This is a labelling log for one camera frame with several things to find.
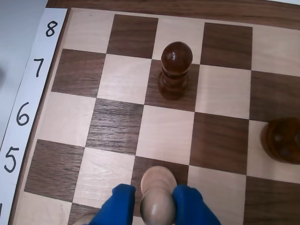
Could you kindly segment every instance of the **chessboard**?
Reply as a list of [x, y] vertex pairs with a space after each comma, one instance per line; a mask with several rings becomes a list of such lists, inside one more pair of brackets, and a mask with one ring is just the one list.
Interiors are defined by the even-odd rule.
[[[164, 48], [192, 50], [179, 100], [157, 88]], [[14, 224], [72, 225], [155, 165], [197, 188], [223, 225], [300, 224], [300, 165], [271, 159], [270, 120], [300, 118], [300, 31], [71, 9], [45, 93]]]

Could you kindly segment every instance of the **wood grain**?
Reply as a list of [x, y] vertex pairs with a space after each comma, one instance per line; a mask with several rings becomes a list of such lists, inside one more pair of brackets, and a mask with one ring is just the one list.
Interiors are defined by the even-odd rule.
[[252, 27], [205, 23], [201, 64], [251, 70]]
[[107, 54], [97, 97], [144, 104], [150, 64], [151, 59]]
[[199, 65], [192, 64], [188, 71], [188, 88], [183, 97], [174, 101], [165, 99], [158, 91], [158, 76], [162, 71], [161, 61], [152, 60], [145, 105], [159, 106], [185, 111], [195, 111]]
[[196, 188], [222, 225], [242, 225], [246, 176], [190, 165], [187, 184]]
[[85, 147], [95, 101], [51, 91], [37, 138]]
[[96, 97], [105, 54], [63, 49], [52, 91]]
[[66, 225], [72, 203], [22, 192], [15, 225]]
[[298, 225], [300, 184], [247, 176], [244, 225]]
[[300, 31], [254, 26], [252, 70], [300, 76]]
[[86, 147], [135, 154], [143, 105], [97, 98]]
[[85, 148], [73, 202], [101, 208], [119, 184], [130, 184], [135, 157]]
[[72, 203], [69, 221], [67, 224], [73, 225], [81, 217], [87, 214], [96, 214], [98, 211], [98, 208]]
[[246, 174], [249, 121], [195, 113], [190, 165]]
[[97, 10], [72, 9], [64, 48], [106, 53], [114, 14]]
[[72, 202], [84, 147], [38, 140], [25, 191]]
[[300, 77], [252, 71], [250, 119], [300, 119]]
[[265, 0], [48, 0], [47, 7], [175, 15], [300, 30], [300, 6]]
[[140, 217], [140, 203], [142, 199], [141, 191], [141, 180], [150, 167], [161, 165], [168, 168], [174, 175], [177, 184], [187, 184], [188, 183], [188, 165], [181, 165], [176, 163], [170, 163], [166, 161], [160, 161], [150, 158], [135, 157], [135, 164], [133, 167], [133, 174], [131, 179], [131, 185], [135, 186], [135, 211], [134, 215]]
[[195, 111], [249, 119], [251, 71], [200, 65]]
[[136, 156], [188, 165], [194, 112], [145, 105]]
[[151, 59], [157, 26], [157, 18], [115, 15], [107, 53]]

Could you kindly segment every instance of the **white surface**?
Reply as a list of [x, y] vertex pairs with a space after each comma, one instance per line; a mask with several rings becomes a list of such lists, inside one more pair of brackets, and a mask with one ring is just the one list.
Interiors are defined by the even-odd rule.
[[300, 76], [300, 30], [255, 26], [252, 39], [252, 71]]
[[114, 14], [108, 11], [99, 13], [98, 10], [73, 10], [64, 48], [106, 53], [113, 18]]
[[132, 155], [85, 148], [73, 203], [101, 208], [115, 186], [130, 185], [134, 163]]
[[98, 98], [144, 104], [151, 59], [105, 56]]
[[194, 114], [144, 105], [135, 155], [188, 165]]
[[195, 111], [249, 119], [251, 71], [201, 65]]
[[71, 211], [71, 202], [52, 199], [23, 192], [20, 212], [16, 215], [16, 225], [66, 225]]
[[268, 0], [268, 1], [279, 1], [279, 2], [284, 2], [284, 3], [300, 5], [300, 0]]
[[48, 96], [38, 138], [84, 147], [96, 98], [57, 92]]
[[190, 165], [187, 185], [201, 192], [222, 225], [243, 225], [245, 175]]
[[[14, 191], [12, 192], [11, 186], [16, 186], [17, 184], [28, 137], [44, 89], [45, 81], [48, 75], [60, 30], [66, 16], [66, 12], [66, 9], [46, 8], [44, 10], [44, 14], [40, 20], [30, 57], [28, 59], [22, 82], [15, 100], [11, 117], [8, 122], [7, 130], [0, 151], [0, 184], [2, 190], [2, 192], [0, 193], [0, 201], [3, 204], [0, 217], [0, 225], [8, 224], [8, 212], [10, 212], [12, 201], [14, 198]], [[51, 21], [56, 21], [58, 25], [54, 28], [55, 33], [52, 36], [47, 37], [47, 25]], [[34, 59], [40, 58], [44, 58], [44, 61], [40, 68], [39, 76], [36, 77], [39, 62], [35, 62]], [[21, 110], [21, 113], [19, 115], [25, 113], [29, 116], [29, 120], [28, 123], [20, 126], [17, 123], [17, 115], [21, 106], [26, 102], [29, 102], [29, 104], [27, 104]], [[19, 122], [25, 123], [26, 117], [23, 116]], [[8, 169], [12, 169], [14, 166], [13, 159], [11, 157], [6, 157], [6, 154], [10, 147], [19, 148], [19, 150], [10, 152], [10, 154], [15, 157], [16, 163], [15, 169], [12, 172], [7, 172], [4, 169], [5, 165]]]
[[47, 0], [0, 0], [0, 146]]

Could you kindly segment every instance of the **dark wooden chess piece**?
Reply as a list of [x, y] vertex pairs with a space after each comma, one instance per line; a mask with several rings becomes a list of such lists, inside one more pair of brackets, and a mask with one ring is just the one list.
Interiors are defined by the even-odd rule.
[[261, 134], [266, 153], [279, 162], [300, 164], [300, 120], [278, 119], [264, 127]]
[[158, 77], [158, 90], [166, 99], [175, 100], [183, 96], [188, 87], [188, 69], [193, 60], [189, 46], [173, 42], [161, 56], [162, 72]]

